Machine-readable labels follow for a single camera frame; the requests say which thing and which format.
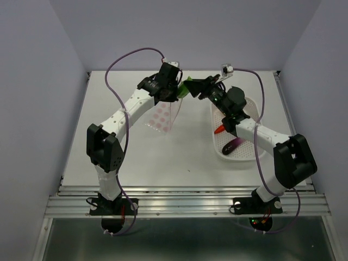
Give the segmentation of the green toy leaf vegetable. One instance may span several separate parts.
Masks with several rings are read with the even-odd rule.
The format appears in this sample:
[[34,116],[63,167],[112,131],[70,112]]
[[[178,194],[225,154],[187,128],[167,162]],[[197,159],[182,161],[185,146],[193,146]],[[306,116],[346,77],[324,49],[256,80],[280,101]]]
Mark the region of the green toy leaf vegetable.
[[190,91],[188,90],[188,88],[185,85],[185,82],[187,81],[191,81],[192,78],[190,76],[187,77],[186,80],[181,81],[180,85],[178,86],[178,90],[177,90],[177,98],[178,99],[183,99],[185,96],[187,96]]

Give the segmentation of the clear zip top bag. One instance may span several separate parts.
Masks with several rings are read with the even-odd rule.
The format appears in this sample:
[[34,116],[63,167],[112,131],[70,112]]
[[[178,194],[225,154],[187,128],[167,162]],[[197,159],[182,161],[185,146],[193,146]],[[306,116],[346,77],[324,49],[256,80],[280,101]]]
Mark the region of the clear zip top bag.
[[182,98],[173,103],[159,102],[145,114],[144,125],[161,134],[170,133],[182,103]]

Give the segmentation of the purple toy eggplant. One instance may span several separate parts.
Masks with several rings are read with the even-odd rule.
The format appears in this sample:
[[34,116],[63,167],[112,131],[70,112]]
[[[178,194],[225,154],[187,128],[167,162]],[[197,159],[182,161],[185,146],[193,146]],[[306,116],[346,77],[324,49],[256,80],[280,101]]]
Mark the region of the purple toy eggplant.
[[227,156],[231,154],[234,150],[236,150],[242,143],[244,142],[241,138],[235,138],[231,141],[229,141],[227,144],[224,145],[222,148],[222,154]]

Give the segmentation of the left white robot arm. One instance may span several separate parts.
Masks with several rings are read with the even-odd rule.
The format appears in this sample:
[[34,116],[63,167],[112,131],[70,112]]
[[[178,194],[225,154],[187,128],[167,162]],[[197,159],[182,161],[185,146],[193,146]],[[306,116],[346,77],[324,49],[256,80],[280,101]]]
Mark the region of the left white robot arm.
[[138,84],[131,97],[110,118],[88,127],[86,153],[97,171],[99,194],[104,198],[102,208],[108,214],[116,214],[121,208],[118,199],[121,189],[116,177],[126,154],[121,147],[122,139],[129,137],[131,126],[159,102],[178,101],[180,71],[178,62],[164,62],[158,73]]

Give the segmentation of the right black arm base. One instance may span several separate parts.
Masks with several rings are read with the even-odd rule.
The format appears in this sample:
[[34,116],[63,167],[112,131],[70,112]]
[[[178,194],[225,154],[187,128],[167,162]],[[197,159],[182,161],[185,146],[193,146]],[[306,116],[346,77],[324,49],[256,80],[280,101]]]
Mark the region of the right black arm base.
[[234,215],[251,215],[251,228],[260,232],[269,232],[273,225],[272,214],[282,214],[282,204],[279,197],[264,202],[256,190],[249,197],[235,197],[228,211]]

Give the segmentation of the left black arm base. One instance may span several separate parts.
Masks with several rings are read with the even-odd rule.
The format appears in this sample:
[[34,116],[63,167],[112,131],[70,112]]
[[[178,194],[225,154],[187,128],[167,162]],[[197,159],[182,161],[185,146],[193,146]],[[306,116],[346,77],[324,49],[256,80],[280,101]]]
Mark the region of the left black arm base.
[[127,200],[121,194],[113,200],[106,200],[100,193],[98,197],[88,197],[91,216],[101,216],[101,228],[104,234],[120,236],[126,234],[133,226],[138,214],[139,199]]

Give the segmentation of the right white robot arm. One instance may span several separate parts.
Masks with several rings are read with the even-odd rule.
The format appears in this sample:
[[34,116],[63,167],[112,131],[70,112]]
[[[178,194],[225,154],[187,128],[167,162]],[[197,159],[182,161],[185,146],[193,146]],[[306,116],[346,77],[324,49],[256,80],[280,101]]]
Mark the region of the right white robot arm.
[[278,133],[260,124],[244,112],[247,104],[245,93],[236,86],[225,90],[219,76],[206,79],[185,80],[183,85],[192,97],[209,99],[224,115],[225,130],[237,138],[254,144],[254,151],[263,149],[274,159],[274,175],[262,177],[262,185],[250,199],[250,206],[256,212],[263,212],[275,197],[280,197],[288,189],[315,174],[317,164],[306,138]]

